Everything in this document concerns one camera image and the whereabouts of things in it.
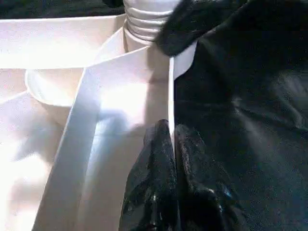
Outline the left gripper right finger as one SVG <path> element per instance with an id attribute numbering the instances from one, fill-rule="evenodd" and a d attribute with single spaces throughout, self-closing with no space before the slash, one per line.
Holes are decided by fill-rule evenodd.
<path id="1" fill-rule="evenodd" d="M 184 231 L 246 231 L 247 218 L 230 177 L 198 131 L 174 130 L 180 221 Z"/>

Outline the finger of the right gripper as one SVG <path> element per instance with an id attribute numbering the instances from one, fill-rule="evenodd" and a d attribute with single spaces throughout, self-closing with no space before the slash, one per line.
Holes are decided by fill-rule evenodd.
<path id="1" fill-rule="evenodd" d="M 155 43 L 163 54 L 176 56 L 245 3 L 244 0 L 182 0 L 162 26 Z"/>

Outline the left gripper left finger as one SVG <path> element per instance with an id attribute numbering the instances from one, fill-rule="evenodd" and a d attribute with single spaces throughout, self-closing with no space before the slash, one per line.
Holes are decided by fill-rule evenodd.
<path id="1" fill-rule="evenodd" d="M 175 158 L 166 120 L 146 130 L 143 148 L 127 177 L 119 230 L 180 229 Z"/>

